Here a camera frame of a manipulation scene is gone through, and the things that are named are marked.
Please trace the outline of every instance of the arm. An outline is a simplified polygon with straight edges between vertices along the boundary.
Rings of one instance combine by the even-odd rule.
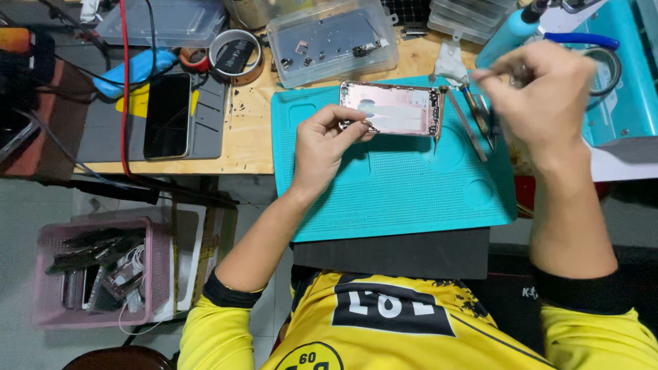
[[[188,315],[180,341],[181,369],[253,369],[249,311],[315,200],[327,189],[345,150],[367,141],[368,126],[355,122],[341,132],[338,120],[365,114],[329,105],[297,127],[295,176],[290,188],[259,217],[222,260]]]
[[[497,78],[518,63],[536,77],[520,90]],[[624,298],[581,137],[594,71],[591,60],[543,41],[472,76],[534,164],[530,258],[545,302],[546,358],[559,369],[655,369],[658,343]]]
[[[365,118],[362,112],[328,105],[299,124],[292,184],[220,263],[215,274],[221,282],[242,292],[267,285],[306,212],[334,179],[345,150],[357,140],[372,138],[360,122],[340,132],[338,120]]]
[[[521,90],[494,77],[515,63],[536,77]],[[476,74],[512,133],[528,146],[537,181],[530,258],[560,277],[597,278],[617,270],[581,135],[594,71],[593,61],[545,41]]]

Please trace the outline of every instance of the person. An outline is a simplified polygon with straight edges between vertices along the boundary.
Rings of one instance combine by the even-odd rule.
[[[535,80],[516,90],[498,76],[523,62]],[[658,343],[619,294],[581,137],[595,64],[549,41],[518,48],[472,73],[537,179],[530,259],[536,267],[545,354],[501,332],[460,281],[321,271],[293,282],[293,305],[268,370],[656,369]],[[364,113],[327,106],[297,128],[290,188],[221,261],[190,312],[181,369],[252,369],[249,310],[343,152],[371,139]],[[338,120],[354,124],[340,132]]]

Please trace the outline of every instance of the plastic storage box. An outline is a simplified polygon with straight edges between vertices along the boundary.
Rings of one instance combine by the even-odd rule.
[[[151,313],[169,299],[169,250],[171,237],[168,227],[153,224],[148,217],[112,220],[102,223],[70,223],[46,225],[39,232],[37,263],[34,278],[33,323],[43,329],[86,329],[111,327],[119,324],[120,310],[90,314],[84,310],[67,310],[62,306],[62,275],[46,275],[55,255],[70,251],[66,239],[83,232],[103,228],[146,228],[144,259],[144,308],[135,313],[125,310],[121,326],[141,325]]]
[[[517,9],[515,5],[513,0],[433,0],[427,27],[455,40],[485,44]]]
[[[281,83],[293,88],[346,72],[395,68],[396,22],[380,0],[343,0],[275,18],[266,31]],[[364,47],[364,55],[356,57],[354,47]]]
[[[487,27],[491,29],[498,24],[507,11],[507,8],[499,5],[482,6],[477,0],[433,0],[430,9],[463,24],[484,28],[483,31],[487,31]]]
[[[457,22],[456,20],[442,16],[436,11],[432,11],[430,13],[430,18],[427,21],[427,27],[439,32],[443,32],[445,34],[452,35],[455,40],[464,39],[482,45],[484,45],[494,35],[493,27],[490,32],[479,32]]]
[[[144,0],[125,0],[128,43],[151,46],[151,19]],[[152,1],[157,46],[210,47],[224,23],[222,1],[157,0]],[[96,27],[107,43],[122,45],[119,6]]]

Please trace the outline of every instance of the hand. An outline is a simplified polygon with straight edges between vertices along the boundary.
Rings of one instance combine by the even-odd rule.
[[[525,64],[535,80],[520,90],[498,76]],[[492,105],[523,141],[539,168],[551,169],[589,158],[582,141],[582,121],[592,86],[595,63],[550,41],[520,47],[500,58],[490,70],[471,74]]]
[[[341,131],[338,121],[345,119],[356,122]],[[374,136],[361,122],[365,119],[363,112],[329,104],[300,123],[295,144],[295,176],[288,191],[311,203],[322,195],[334,179],[345,150]]]

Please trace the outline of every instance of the blue handle pliers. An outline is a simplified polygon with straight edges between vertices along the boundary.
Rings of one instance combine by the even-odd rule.
[[[615,51],[619,49],[619,41],[603,35],[581,34],[578,32],[568,32],[566,34],[554,34],[546,32],[544,38],[557,43],[590,43],[606,49]]]

